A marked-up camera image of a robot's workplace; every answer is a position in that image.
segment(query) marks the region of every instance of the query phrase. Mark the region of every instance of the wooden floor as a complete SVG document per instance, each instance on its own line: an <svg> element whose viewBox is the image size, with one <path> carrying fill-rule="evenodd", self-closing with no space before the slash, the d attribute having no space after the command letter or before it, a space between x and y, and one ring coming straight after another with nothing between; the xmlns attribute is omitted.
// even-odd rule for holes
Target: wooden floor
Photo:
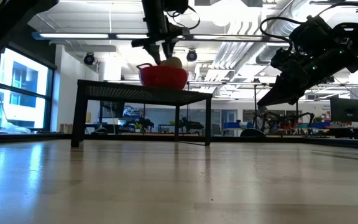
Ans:
<svg viewBox="0 0 358 224"><path fill-rule="evenodd" d="M0 223L358 223L358 150L306 144L0 145Z"/></svg>

